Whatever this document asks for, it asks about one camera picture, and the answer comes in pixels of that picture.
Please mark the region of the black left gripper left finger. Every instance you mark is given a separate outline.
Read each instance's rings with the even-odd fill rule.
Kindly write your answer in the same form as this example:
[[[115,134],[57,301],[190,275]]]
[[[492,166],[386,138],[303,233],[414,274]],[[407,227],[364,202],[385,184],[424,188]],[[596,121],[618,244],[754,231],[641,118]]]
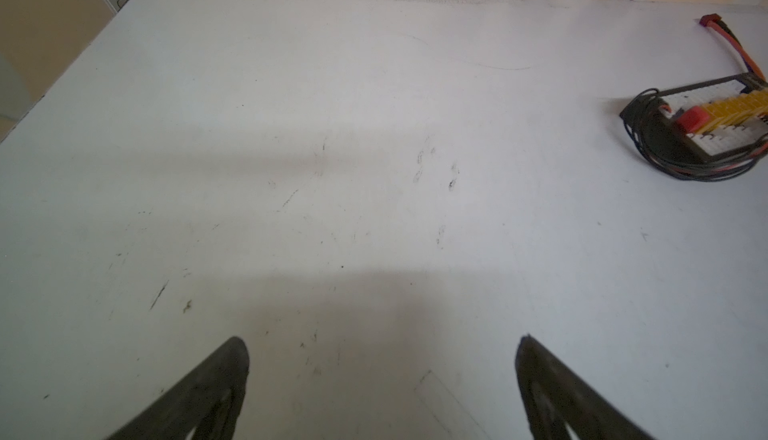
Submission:
[[[112,439],[231,439],[249,374],[245,342],[233,336]]]

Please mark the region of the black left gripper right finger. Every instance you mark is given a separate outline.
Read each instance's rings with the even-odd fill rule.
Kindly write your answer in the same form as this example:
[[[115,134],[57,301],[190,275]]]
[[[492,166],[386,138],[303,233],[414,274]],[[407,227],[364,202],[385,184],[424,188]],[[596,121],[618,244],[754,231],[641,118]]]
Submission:
[[[530,335],[520,340],[515,371],[535,439],[651,437]]]

